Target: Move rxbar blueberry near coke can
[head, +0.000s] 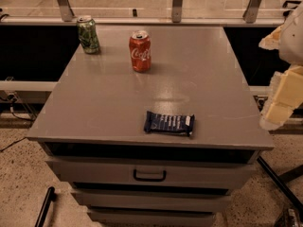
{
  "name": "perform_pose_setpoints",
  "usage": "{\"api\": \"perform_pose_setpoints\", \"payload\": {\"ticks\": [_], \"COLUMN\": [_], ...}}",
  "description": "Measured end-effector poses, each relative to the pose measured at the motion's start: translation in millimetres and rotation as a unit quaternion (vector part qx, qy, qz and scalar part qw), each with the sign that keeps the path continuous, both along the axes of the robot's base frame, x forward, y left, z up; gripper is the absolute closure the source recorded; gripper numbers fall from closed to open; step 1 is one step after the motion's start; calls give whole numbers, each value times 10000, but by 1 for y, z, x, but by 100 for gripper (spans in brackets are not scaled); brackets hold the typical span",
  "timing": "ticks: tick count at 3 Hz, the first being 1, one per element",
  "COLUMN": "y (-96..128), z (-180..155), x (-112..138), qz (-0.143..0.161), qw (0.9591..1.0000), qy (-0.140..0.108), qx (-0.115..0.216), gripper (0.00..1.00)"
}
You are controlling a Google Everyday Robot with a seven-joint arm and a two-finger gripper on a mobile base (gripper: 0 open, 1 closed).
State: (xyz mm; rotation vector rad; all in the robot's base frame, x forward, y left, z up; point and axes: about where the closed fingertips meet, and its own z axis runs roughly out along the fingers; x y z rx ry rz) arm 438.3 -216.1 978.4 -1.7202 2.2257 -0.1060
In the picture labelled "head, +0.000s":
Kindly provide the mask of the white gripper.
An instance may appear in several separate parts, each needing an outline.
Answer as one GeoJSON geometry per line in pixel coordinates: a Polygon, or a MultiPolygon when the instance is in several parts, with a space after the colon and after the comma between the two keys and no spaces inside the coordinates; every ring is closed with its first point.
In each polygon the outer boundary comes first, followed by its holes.
{"type": "Polygon", "coordinates": [[[260,113],[260,126],[274,131],[303,103],[303,4],[287,17],[283,26],[277,27],[258,46],[278,50],[279,57],[291,65],[283,73],[275,72],[270,81],[268,99],[260,113]]]}

